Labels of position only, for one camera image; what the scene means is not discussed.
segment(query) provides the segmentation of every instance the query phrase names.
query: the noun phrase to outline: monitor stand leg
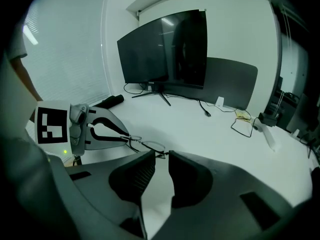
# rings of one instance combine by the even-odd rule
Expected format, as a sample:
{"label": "monitor stand leg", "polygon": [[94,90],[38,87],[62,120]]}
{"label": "monitor stand leg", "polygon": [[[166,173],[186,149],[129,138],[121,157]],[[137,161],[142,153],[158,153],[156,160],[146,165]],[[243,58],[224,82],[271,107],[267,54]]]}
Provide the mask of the monitor stand leg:
{"label": "monitor stand leg", "polygon": [[160,91],[150,91],[150,92],[146,92],[146,93],[143,93],[143,94],[139,94],[139,95],[136,95],[136,96],[132,96],[132,98],[137,98],[137,97],[142,97],[142,96],[147,96],[147,95],[152,95],[152,94],[159,94],[161,96],[161,98],[163,98],[163,100],[169,105],[171,106],[171,104],[169,103],[169,101],[166,99],[166,97],[163,95],[162,92]]}

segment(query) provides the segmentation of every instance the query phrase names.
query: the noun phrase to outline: computer monitor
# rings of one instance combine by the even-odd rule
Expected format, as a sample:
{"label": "computer monitor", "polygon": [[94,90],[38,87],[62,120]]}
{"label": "computer monitor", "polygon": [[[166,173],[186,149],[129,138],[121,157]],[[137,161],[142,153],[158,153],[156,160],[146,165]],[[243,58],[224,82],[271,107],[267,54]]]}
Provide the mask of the computer monitor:
{"label": "computer monitor", "polygon": [[205,10],[188,10],[153,20],[118,42],[126,83],[202,89],[207,63]]}

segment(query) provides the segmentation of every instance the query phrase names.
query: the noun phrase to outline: gray shirt sleeve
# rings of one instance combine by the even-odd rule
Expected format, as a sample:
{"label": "gray shirt sleeve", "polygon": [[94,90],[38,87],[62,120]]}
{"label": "gray shirt sleeve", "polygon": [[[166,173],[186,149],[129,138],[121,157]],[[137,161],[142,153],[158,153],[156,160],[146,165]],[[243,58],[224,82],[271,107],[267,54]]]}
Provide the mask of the gray shirt sleeve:
{"label": "gray shirt sleeve", "polygon": [[24,58],[27,56],[27,50],[23,38],[24,23],[25,17],[22,17],[13,29],[11,41],[6,48],[6,54],[9,61],[17,57]]}

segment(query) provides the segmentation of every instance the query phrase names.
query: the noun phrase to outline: background desk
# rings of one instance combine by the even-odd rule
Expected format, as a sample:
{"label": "background desk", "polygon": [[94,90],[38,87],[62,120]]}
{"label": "background desk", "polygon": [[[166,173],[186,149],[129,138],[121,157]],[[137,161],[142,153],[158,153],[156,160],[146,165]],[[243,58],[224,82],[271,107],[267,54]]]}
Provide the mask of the background desk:
{"label": "background desk", "polygon": [[[211,113],[211,117],[207,117],[195,100],[172,97],[169,98],[171,106],[168,106],[159,95],[131,98],[131,94],[121,94],[124,102],[110,110],[131,135],[141,136],[143,141],[159,142],[165,145],[166,151],[187,152],[241,167],[280,193],[292,206],[311,196],[310,172],[318,166],[318,162],[313,155],[308,159],[307,147],[288,132],[278,127],[269,128],[273,137],[281,143],[278,152],[273,152],[262,132],[253,130],[252,137],[247,138],[230,128],[236,118],[234,112],[223,113],[204,103],[205,109]],[[95,129],[103,135],[104,126]],[[250,130],[249,123],[241,129],[245,134],[249,134]],[[90,164],[132,153],[127,146],[122,146],[86,151],[81,160],[83,164]],[[160,215],[153,213],[153,216],[166,216],[170,206],[162,204],[173,195],[168,159],[157,159],[155,175],[143,195],[146,203],[150,201],[146,206],[150,208],[151,201],[158,202],[161,205],[157,213]]]}

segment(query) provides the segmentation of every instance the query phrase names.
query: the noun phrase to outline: person's arm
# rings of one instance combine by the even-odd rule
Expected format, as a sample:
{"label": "person's arm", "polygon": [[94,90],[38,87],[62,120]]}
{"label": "person's arm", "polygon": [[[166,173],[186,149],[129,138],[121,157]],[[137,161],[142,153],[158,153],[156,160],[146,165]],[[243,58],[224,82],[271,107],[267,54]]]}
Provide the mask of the person's arm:
{"label": "person's arm", "polygon": [[[22,64],[21,58],[16,57],[10,60],[11,66],[13,67],[14,71],[20,78],[20,80],[23,82],[25,87],[29,90],[29,92],[32,94],[32,96],[38,101],[42,101],[42,98],[40,97],[39,93],[37,92],[36,88],[34,87],[34,84],[31,81],[31,78],[28,74],[28,71]],[[30,120],[32,122],[35,122],[35,112],[32,113],[32,116],[30,117]]]}

